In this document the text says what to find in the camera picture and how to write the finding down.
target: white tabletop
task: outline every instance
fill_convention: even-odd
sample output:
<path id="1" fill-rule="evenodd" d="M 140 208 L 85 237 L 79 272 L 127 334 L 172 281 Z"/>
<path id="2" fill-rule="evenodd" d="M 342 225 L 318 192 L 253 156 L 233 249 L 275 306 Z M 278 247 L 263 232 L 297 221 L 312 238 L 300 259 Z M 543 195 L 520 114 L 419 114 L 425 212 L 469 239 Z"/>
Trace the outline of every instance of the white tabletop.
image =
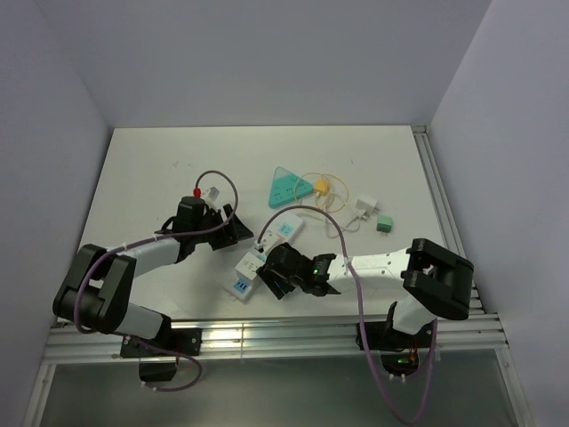
<path id="1" fill-rule="evenodd" d="M 393 218 L 383 235 L 375 219 L 346 235 L 350 255 L 382 254 L 408 247 L 414 238 L 443 244 L 429 187 L 409 126 L 299 126 L 116 129 L 85 225 L 81 244 L 118 246 L 147 238 L 190 196 L 196 177 L 219 169 L 239 190 L 237 215 L 257 235 L 275 212 L 268 194 L 275 168 L 298 175 L 333 173 L 350 190 L 377 198 Z M 221 190 L 218 201 L 233 195 L 221 177 L 211 175 L 202 188 Z M 335 214 L 345 222 L 348 212 Z M 137 278 L 131 302 L 176 319 L 238 319 L 357 314 L 355 291 L 316 298 L 300 289 L 279 301 L 266 286 L 247 304 L 232 301 L 221 284 L 235 281 L 234 267 L 252 239 L 212 252 L 200 245 L 184 262 Z M 293 246 L 308 257 L 339 253 L 338 239 L 325 236 L 322 222 L 307 219 Z M 366 293 L 366 314 L 384 314 L 402 291 Z"/>

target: power socket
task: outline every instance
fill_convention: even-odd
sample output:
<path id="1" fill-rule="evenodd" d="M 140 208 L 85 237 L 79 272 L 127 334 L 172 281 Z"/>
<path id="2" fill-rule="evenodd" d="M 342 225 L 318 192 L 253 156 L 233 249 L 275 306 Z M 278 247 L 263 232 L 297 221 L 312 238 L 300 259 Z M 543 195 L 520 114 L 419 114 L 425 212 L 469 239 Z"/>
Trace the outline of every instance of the power socket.
<path id="1" fill-rule="evenodd" d="M 264 264 L 255 255 L 248 252 L 235 267 L 238 278 L 253 282 L 257 278 L 257 270 Z"/>
<path id="2" fill-rule="evenodd" d="M 265 231 L 260 243 L 255 242 L 235 267 L 237 282 L 224 284 L 223 289 L 240 302 L 247 302 L 255 289 L 262 284 L 257 270 L 265 263 L 267 255 L 275 247 L 292 241 L 303 226 L 304 220 L 294 213 L 287 212 L 277 216 Z"/>
<path id="3" fill-rule="evenodd" d="M 309 196 L 312 194 L 312 188 L 310 182 L 302 180 L 294 173 L 279 166 L 275 169 L 275 175 L 273 176 L 268 196 L 268 206 L 277 209 L 282 205 L 293 202 L 294 196 L 296 198 Z"/>

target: green block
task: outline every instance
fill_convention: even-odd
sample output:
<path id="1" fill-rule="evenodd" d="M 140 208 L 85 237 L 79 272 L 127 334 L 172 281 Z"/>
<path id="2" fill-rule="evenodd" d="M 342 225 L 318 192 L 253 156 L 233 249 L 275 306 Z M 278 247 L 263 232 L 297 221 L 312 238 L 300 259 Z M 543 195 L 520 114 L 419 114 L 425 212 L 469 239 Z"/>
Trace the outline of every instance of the green block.
<path id="1" fill-rule="evenodd" d="M 377 230 L 382 233 L 389 233 L 393 227 L 393 219 L 387 215 L 380 215 L 377 218 Z"/>

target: white enclosure wall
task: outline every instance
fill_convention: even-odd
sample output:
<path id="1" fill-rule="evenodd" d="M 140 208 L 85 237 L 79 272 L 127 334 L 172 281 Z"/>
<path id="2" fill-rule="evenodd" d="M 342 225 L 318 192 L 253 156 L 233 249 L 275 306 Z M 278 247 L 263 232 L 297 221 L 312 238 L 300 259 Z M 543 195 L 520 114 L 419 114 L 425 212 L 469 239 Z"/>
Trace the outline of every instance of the white enclosure wall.
<path id="1" fill-rule="evenodd" d="M 569 2 L 493 0 L 430 136 L 539 425 L 569 412 Z"/>
<path id="2" fill-rule="evenodd" d="M 0 2 L 0 425 L 20 424 L 108 127 L 31 0 Z"/>
<path id="3" fill-rule="evenodd" d="M 114 127 L 426 125 L 490 0 L 36 0 Z"/>

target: purple cable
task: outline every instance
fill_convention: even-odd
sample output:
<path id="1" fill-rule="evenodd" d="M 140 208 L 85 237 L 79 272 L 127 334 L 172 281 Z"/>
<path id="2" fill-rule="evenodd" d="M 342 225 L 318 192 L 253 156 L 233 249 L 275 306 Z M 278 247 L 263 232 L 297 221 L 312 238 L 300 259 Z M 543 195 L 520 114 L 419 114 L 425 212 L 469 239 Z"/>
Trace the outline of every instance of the purple cable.
<path id="1" fill-rule="evenodd" d="M 328 220 L 330 220 L 330 222 L 333 224 L 333 226 L 336 228 L 336 230 L 338 230 L 338 235 L 340 236 L 342 254 L 344 255 L 344 258 L 346 260 L 348 259 L 348 249 L 346 248 L 346 240 L 344 239 L 344 235 L 341 231 L 340 225 L 338 224 L 338 222 L 336 222 L 333 219 L 333 217 L 329 213 L 324 212 L 324 211 L 322 211 L 322 210 L 320 210 L 314 206 L 296 205 L 296 206 L 289 206 L 289 207 L 286 207 L 286 208 L 278 211 L 267 221 L 267 223 L 265 224 L 263 229 L 260 231 L 259 238 L 257 239 L 257 242 L 260 243 L 260 240 L 262 239 L 263 235 L 265 234 L 265 231 L 267 230 L 268 226 L 270 225 L 271 222 L 273 222 L 277 218 L 277 216 L 279 216 L 279 215 L 281 215 L 287 211 L 291 211 L 292 209 L 309 209 L 310 211 L 316 211 L 316 212 L 324 215 L 326 218 L 328 218 Z M 377 371 L 377 368 L 375 366 L 375 363 L 373 362 L 373 355 L 372 355 L 372 352 L 370 350 L 370 346 L 367 342 L 367 334 L 365 332 L 364 294 L 362 292 L 362 285 L 360 282 L 360 277 L 357 275 L 356 270 L 354 270 L 354 267 L 352 266 L 351 262 L 347 262 L 347 266 L 348 266 L 349 271 L 352 273 L 354 281 L 356 282 L 357 311 L 358 311 L 358 315 L 359 315 L 359 331 L 360 331 L 360 334 L 362 336 L 362 344 L 364 345 L 364 351 L 365 351 L 365 357 L 367 358 L 367 364 L 370 367 L 370 371 L 372 371 L 372 376 L 373 376 L 373 380 L 375 381 L 375 385 L 377 386 L 377 389 L 380 391 L 381 396 L 385 400 L 385 403 L 388 405 L 389 410 L 391 411 L 391 413 L 395 416 L 395 418 L 397 420 L 399 420 L 401 423 L 407 424 L 407 425 L 415 424 L 423 416 L 423 413 L 425 412 L 425 406 L 427 405 L 427 399 L 429 397 L 430 382 L 431 382 L 431 378 L 432 378 L 432 374 L 433 374 L 433 362 L 434 362 L 435 346 L 436 346 L 436 341 L 437 341 L 437 321 L 435 320 L 433 322 L 432 339 L 430 342 L 429 354 L 427 356 L 427 359 L 423 362 L 423 363 L 426 363 L 428 365 L 428 368 L 427 368 L 427 379 L 425 380 L 425 386 L 424 386 L 423 394 L 421 397 L 421 404 L 419 406 L 419 410 L 417 411 L 417 414 L 415 415 L 415 417 L 413 417 L 411 420 L 408 420 L 403 415 L 401 415 L 401 413 L 397 409 L 395 403 L 393 402 L 393 400 L 389 396 L 387 389 L 384 387 L 383 383 L 381 382 L 381 379 L 380 379 L 379 373 Z"/>
<path id="2" fill-rule="evenodd" d="M 228 218 L 224 222 L 222 222 L 220 225 L 216 225 L 215 227 L 212 227 L 208 230 L 188 231 L 185 233 L 163 234 L 163 235 L 155 236 L 154 238 L 145 238 L 144 240 L 140 240 L 138 242 L 131 243 L 130 245 L 119 246 L 119 247 L 116 247 L 115 249 L 111 249 L 110 251 L 107 251 L 87 271 L 87 274 L 85 274 L 85 277 L 83 278 L 83 281 L 81 282 L 81 285 L 79 286 L 79 289 L 77 290 L 77 298 L 75 300 L 75 306 L 73 308 L 73 323 L 75 323 L 75 327 L 76 327 L 77 331 L 79 331 L 81 334 L 92 334 L 93 332 L 96 332 L 96 331 L 91 330 L 91 329 L 85 329 L 82 326 L 82 323 L 81 323 L 81 301 L 83 300 L 83 295 L 84 295 L 85 289 L 89 285 L 89 282 L 91 281 L 92 275 L 100 267 L 100 265 L 102 263 L 104 263 L 104 261 L 107 260 L 110 256 L 112 256 L 114 254 L 118 254 L 119 252 L 134 249 L 135 247 L 144 246 L 144 245 L 147 245 L 148 243 L 153 243 L 153 242 L 156 242 L 158 240 L 164 240 L 167 238 L 189 238 L 192 236 L 203 236 L 204 234 L 209 234 L 209 233 L 213 233 L 214 231 L 220 230 L 229 224 L 229 222 L 235 216 L 235 212 L 237 211 L 237 206 L 239 205 L 239 195 L 237 194 L 237 188 L 236 188 L 235 184 L 233 183 L 233 181 L 226 174 L 224 174 L 223 172 L 214 171 L 214 170 L 205 171 L 204 173 L 199 175 L 197 177 L 197 180 L 196 180 L 196 188 L 198 188 L 199 182 L 202 180 L 202 178 L 204 178 L 206 175 L 208 175 L 210 173 L 215 173 L 215 174 L 220 175 L 223 178 L 225 178 L 225 180 L 229 183 L 229 185 L 233 189 L 233 193 L 235 194 L 235 205 L 233 206 L 233 212 L 228 216 Z"/>

